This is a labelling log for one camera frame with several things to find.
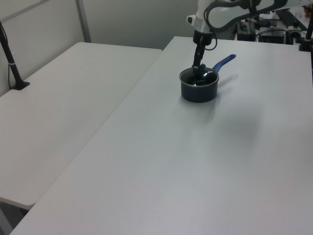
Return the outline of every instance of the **black device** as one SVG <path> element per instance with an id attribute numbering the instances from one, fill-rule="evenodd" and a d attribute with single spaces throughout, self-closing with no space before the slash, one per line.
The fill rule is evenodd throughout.
<path id="1" fill-rule="evenodd" d="M 298 24 L 302 31 L 307 31 L 308 29 L 288 10 L 277 10 L 276 14 L 279 16 L 282 23 L 288 26 L 294 26 L 294 24 Z"/>
<path id="2" fill-rule="evenodd" d="M 238 41 L 255 41 L 254 22 L 237 23 L 237 40 Z"/>
<path id="3" fill-rule="evenodd" d="M 279 28 L 261 28 L 259 33 L 259 42 L 284 44 L 284 37 L 285 32 L 279 31 Z"/>
<path id="4" fill-rule="evenodd" d="M 2 45 L 2 48 L 4 50 L 4 54 L 8 60 L 9 66 L 10 66 L 11 71 L 12 71 L 14 78 L 15 78 L 15 86 L 12 87 L 12 89 L 20 91 L 20 90 L 24 89 L 25 87 L 27 87 L 29 85 L 29 82 L 24 82 L 21 79 L 20 73 L 18 71 L 18 68 L 17 68 L 15 61 L 13 59 L 13 55 L 12 55 L 11 50 L 9 48 L 8 39 L 6 37 L 5 31 L 4 31 L 4 28 L 1 24 L 1 22 L 0 22 L 0 43 Z"/>

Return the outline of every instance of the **metal frame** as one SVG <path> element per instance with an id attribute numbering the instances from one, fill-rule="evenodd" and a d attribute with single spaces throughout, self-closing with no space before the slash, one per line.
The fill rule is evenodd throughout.
<path id="1" fill-rule="evenodd" d="M 87 23 L 87 16 L 85 13 L 84 1 L 76 0 L 76 6 L 77 6 L 77 12 L 78 12 L 80 25 L 82 27 L 84 40 L 86 43 L 91 43 L 91 37 L 90 37 L 89 27 Z"/>

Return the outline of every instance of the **blue handle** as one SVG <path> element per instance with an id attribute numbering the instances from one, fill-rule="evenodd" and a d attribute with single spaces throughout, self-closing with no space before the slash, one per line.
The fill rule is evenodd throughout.
<path id="1" fill-rule="evenodd" d="M 218 62 L 214 67 L 213 70 L 215 70 L 216 72 L 220 71 L 221 67 L 225 64 L 227 64 L 229 61 L 233 60 L 236 58 L 235 54 L 232 54 L 228 57 L 226 57 L 225 59 L 221 60 L 220 62 Z"/>

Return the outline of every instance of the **black stand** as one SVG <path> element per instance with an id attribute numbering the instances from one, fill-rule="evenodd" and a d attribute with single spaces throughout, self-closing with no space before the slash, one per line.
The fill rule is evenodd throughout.
<path id="1" fill-rule="evenodd" d="M 307 34 L 305 35 L 305 39 L 301 41 L 301 44 L 299 46 L 299 51 L 308 51 L 308 52 L 311 51 L 312 31 L 313 31 L 313 12 L 311 13 Z"/>
<path id="2" fill-rule="evenodd" d="M 15 61 L 14 61 L 12 53 L 11 53 L 11 50 L 9 48 L 8 40 L 7 40 L 6 35 L 4 33 L 3 26 L 1 24 L 1 22 L 0 22 L 0 42 L 1 42 L 2 48 L 4 50 L 6 59 L 9 62 L 9 66 L 10 66 L 11 71 L 12 71 L 14 78 L 15 78 L 15 86 L 12 87 L 12 89 L 20 91 L 20 90 L 24 89 L 25 87 L 27 87 L 29 85 L 29 82 L 24 82 L 21 79 L 20 73 L 18 71 L 18 68 L 16 67 Z"/>

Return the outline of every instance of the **equipment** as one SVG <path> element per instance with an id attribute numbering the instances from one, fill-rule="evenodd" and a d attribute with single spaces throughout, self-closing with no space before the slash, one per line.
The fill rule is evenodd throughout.
<path id="1" fill-rule="evenodd" d="M 284 44 L 285 32 L 279 28 L 260 28 L 259 42 L 260 43 L 277 43 Z"/>
<path id="2" fill-rule="evenodd" d="M 21 79 L 20 73 L 18 71 L 18 68 L 16 67 L 15 61 L 13 59 L 13 55 L 12 55 L 11 50 L 9 48 L 8 39 L 6 37 L 5 31 L 4 31 L 4 28 L 1 24 L 1 22 L 0 22 L 0 43 L 1 43 L 2 48 L 4 50 L 5 56 L 8 60 L 9 67 L 11 68 L 11 71 L 12 71 L 14 78 L 15 78 L 15 86 L 12 87 L 12 89 L 20 91 L 20 90 L 24 89 L 25 87 L 27 87 L 29 85 L 29 82 L 24 82 Z"/>
<path id="3" fill-rule="evenodd" d="M 290 11 L 277 10 L 276 13 L 286 27 L 299 26 L 302 31 L 308 30 Z"/>
<path id="4" fill-rule="evenodd" d="M 311 0 L 199 0 L 198 11 L 188 16 L 187 21 L 194 26 L 193 41 L 197 44 L 193 73 L 197 73 L 205 50 L 213 50 L 217 46 L 215 31 L 225 31 L 236 22 L 280 8 L 310 4 Z M 213 39 L 216 45 L 211 49 Z"/>
<path id="5" fill-rule="evenodd" d="M 255 41 L 255 29 L 253 22 L 237 23 L 237 40 L 238 41 Z"/>

